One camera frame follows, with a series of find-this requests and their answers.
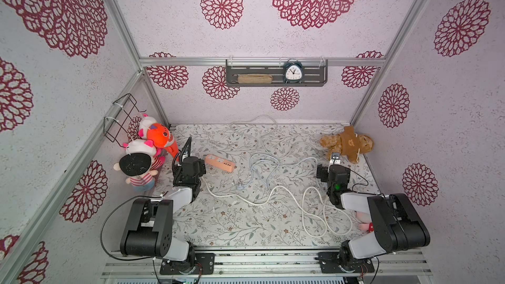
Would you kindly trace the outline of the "light blue power strip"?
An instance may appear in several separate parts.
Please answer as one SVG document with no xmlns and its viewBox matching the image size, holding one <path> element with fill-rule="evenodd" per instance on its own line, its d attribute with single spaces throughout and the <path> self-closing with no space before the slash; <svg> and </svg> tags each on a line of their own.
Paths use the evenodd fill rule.
<svg viewBox="0 0 505 284">
<path fill-rule="evenodd" d="M 316 181 L 319 165 L 327 166 L 326 152 L 314 143 L 292 141 L 273 148 L 264 146 L 247 158 L 244 171 L 234 181 L 234 190 L 244 191 L 257 184 L 271 191 L 277 185 L 301 187 Z"/>
</svg>

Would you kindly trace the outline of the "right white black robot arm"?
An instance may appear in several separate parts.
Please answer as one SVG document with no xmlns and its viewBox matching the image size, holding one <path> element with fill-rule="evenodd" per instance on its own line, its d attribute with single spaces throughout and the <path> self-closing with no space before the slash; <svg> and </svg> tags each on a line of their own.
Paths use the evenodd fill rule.
<svg viewBox="0 0 505 284">
<path fill-rule="evenodd" d="M 430 233 L 404 193 L 372 195 L 348 188 L 352 170 L 340 164 L 318 165 L 316 177 L 327 184 L 327 196 L 339 210 L 361 214 L 372 225 L 368 234 L 343 242 L 341 264 L 407 251 L 430 244 Z"/>
</svg>

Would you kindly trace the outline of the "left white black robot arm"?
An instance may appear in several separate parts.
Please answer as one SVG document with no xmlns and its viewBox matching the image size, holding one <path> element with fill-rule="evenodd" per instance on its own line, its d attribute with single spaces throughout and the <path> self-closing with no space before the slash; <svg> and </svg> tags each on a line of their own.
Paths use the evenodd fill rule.
<svg viewBox="0 0 505 284">
<path fill-rule="evenodd" d="M 204 160 L 191 155 L 191 142 L 188 138 L 176 155 L 179 161 L 173 162 L 173 188 L 162 197 L 137 197 L 133 202 L 120 241 L 123 255 L 194 263 L 194 246 L 172 235 L 174 213 L 196 200 L 206 174 Z"/>
</svg>

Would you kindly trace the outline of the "orange fish plush toy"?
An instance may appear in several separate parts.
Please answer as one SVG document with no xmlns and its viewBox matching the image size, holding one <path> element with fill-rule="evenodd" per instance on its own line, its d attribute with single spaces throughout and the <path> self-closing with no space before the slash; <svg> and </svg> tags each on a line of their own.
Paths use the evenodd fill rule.
<svg viewBox="0 0 505 284">
<path fill-rule="evenodd" d="M 175 137 L 166 126 L 158 123 L 152 116 L 142 114 L 138 135 L 144 140 L 151 140 L 159 151 L 165 150 L 178 160 L 176 155 L 179 153 L 179 149 Z"/>
</svg>

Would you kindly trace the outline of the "brown teddy bear plush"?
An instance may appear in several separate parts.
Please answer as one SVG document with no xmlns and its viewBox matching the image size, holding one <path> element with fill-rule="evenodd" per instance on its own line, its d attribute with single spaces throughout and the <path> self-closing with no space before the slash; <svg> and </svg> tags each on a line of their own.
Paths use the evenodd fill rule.
<svg viewBox="0 0 505 284">
<path fill-rule="evenodd" d="M 357 134 L 353 126 L 345 126 L 340 134 L 322 136 L 320 144 L 327 149 L 328 159 L 333 153 L 339 153 L 350 163 L 358 164 L 362 155 L 373 150 L 374 142 L 367 135 Z"/>
</svg>

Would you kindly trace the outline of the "black faced striped plush doll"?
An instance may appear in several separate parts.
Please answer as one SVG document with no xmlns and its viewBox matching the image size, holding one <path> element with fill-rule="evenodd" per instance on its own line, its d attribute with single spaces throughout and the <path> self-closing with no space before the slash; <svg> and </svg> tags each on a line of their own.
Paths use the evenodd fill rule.
<svg viewBox="0 0 505 284">
<path fill-rule="evenodd" d="M 114 164 L 115 171 L 127 176 L 125 182 L 137 192 L 155 187 L 159 170 L 166 161 L 152 140 L 135 139 L 123 144 L 125 155 Z"/>
</svg>

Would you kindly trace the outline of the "pink plush red dotted dress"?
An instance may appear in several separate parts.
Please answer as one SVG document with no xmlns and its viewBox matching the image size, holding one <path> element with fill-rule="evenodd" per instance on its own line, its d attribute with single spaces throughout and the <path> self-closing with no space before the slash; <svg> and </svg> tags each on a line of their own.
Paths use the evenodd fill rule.
<svg viewBox="0 0 505 284">
<path fill-rule="evenodd" d="M 357 212 L 358 228 L 360 231 L 372 232 L 374 230 L 371 216 L 365 212 Z"/>
</svg>

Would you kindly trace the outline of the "floral table mat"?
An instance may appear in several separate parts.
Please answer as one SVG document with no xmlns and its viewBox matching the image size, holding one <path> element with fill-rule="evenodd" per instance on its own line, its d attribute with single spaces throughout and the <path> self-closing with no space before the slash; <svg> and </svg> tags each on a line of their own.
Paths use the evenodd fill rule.
<svg viewBox="0 0 505 284">
<path fill-rule="evenodd" d="M 338 246 L 358 238 L 356 213 L 339 210 L 327 196 L 327 185 L 316 178 L 301 187 L 277 185 L 271 191 L 255 184 L 234 190 L 246 158 L 265 145 L 303 141 L 320 146 L 324 135 L 343 130 L 339 124 L 180 124 L 173 129 L 179 145 L 192 137 L 191 154 L 216 155 L 235 164 L 231 172 L 208 166 L 194 202 L 174 215 L 173 234 L 208 247 Z"/>
</svg>

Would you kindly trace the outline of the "tan pouch on shelf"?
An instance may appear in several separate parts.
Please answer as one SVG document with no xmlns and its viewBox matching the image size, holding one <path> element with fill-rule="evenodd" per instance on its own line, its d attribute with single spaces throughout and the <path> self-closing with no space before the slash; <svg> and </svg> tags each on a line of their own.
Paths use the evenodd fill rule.
<svg viewBox="0 0 505 284">
<path fill-rule="evenodd" d="M 239 74 L 238 84 L 271 84 L 273 77 L 267 74 Z"/>
</svg>

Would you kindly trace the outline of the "teal alarm clock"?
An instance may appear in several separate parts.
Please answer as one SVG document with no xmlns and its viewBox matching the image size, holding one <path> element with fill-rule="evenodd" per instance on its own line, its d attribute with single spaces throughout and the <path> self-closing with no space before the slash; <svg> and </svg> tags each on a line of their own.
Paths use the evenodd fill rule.
<svg viewBox="0 0 505 284">
<path fill-rule="evenodd" d="M 284 65 L 283 82 L 285 84 L 298 84 L 304 78 L 303 66 L 300 62 L 287 62 Z"/>
</svg>

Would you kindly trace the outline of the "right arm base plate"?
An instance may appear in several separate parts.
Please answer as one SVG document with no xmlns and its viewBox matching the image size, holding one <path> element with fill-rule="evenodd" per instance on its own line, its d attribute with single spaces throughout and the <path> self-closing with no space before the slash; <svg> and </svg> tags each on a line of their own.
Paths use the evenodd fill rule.
<svg viewBox="0 0 505 284">
<path fill-rule="evenodd" d="M 369 273 L 375 271 L 370 259 L 355 259 L 345 252 L 319 252 L 315 260 L 319 263 L 322 273 Z"/>
</svg>

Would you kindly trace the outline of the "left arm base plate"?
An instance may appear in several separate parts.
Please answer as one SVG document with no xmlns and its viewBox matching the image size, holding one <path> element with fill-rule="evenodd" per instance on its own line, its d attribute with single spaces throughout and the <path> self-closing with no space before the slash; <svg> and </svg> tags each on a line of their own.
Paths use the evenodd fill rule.
<svg viewBox="0 0 505 284">
<path fill-rule="evenodd" d="M 214 253 L 191 252 L 184 261 L 163 260 L 159 273 L 163 276 L 211 275 L 214 273 L 215 258 Z"/>
</svg>

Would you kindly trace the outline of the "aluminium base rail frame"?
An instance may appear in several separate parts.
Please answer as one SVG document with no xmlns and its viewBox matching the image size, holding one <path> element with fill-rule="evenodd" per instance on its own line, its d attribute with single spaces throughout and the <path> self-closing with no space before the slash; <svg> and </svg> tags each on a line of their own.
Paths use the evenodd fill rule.
<svg viewBox="0 0 505 284">
<path fill-rule="evenodd" d="M 336 262 L 336 247 L 198 247 L 203 269 L 176 271 L 167 262 L 110 259 L 98 283 L 435 283 L 421 250 L 370 258 L 353 272 Z"/>
</svg>

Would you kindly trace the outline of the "grey wall shelf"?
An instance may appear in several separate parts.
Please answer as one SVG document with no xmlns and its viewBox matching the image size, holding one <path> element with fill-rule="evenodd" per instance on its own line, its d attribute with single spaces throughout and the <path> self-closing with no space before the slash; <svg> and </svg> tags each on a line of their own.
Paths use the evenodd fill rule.
<svg viewBox="0 0 505 284">
<path fill-rule="evenodd" d="M 298 84 L 283 82 L 284 65 L 287 62 L 300 62 L 304 70 L 304 78 Z M 298 59 L 281 60 L 277 64 L 236 64 L 232 60 L 226 61 L 225 78 L 229 87 L 322 87 L 327 82 L 328 61 L 319 59 L 315 63 Z M 267 74 L 273 77 L 271 84 L 238 84 L 239 74 Z"/>
</svg>

